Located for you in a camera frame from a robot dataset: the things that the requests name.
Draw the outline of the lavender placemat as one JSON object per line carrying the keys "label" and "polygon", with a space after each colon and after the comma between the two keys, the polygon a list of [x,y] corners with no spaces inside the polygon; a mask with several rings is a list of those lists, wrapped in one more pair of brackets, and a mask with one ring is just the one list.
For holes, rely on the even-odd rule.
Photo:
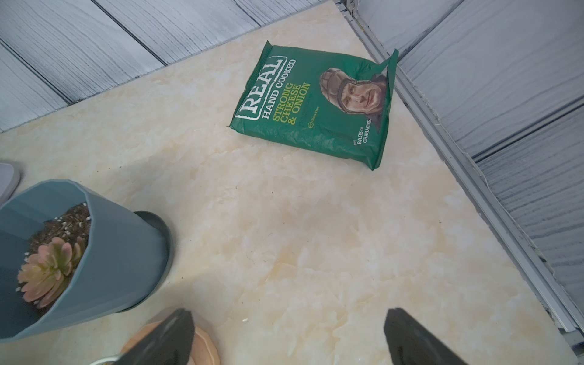
{"label": "lavender placemat", "polygon": [[0,163],[0,205],[5,204],[13,195],[21,179],[17,167],[8,163]]}

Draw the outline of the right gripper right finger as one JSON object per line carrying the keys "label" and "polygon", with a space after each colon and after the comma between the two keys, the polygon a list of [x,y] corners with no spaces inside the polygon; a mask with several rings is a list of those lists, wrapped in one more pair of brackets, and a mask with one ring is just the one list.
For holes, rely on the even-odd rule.
{"label": "right gripper right finger", "polygon": [[403,308],[388,310],[383,330],[393,364],[467,365]]}

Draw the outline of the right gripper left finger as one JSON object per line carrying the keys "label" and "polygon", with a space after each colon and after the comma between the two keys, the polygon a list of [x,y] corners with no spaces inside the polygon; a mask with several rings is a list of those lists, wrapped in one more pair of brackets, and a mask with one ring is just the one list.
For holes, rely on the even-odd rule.
{"label": "right gripper left finger", "polygon": [[130,348],[115,364],[181,364],[189,362],[195,324],[188,310],[175,310]]}

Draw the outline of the blue-grey pot pink succulent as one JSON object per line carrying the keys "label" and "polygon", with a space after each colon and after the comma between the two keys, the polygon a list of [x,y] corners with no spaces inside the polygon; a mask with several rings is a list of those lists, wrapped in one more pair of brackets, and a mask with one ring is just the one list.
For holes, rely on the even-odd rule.
{"label": "blue-grey pot pink succulent", "polygon": [[[71,283],[44,314],[16,291],[30,236],[71,207],[91,216],[88,248]],[[71,180],[40,182],[1,207],[1,341],[63,329],[137,307],[164,282],[173,238],[150,211],[130,211]]]}

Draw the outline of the green chips bag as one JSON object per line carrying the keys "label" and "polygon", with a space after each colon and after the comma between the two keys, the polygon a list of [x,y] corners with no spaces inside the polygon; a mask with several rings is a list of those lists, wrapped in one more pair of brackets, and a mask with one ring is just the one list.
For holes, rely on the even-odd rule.
{"label": "green chips bag", "polygon": [[368,59],[266,43],[230,128],[377,169],[389,130],[399,52]]}

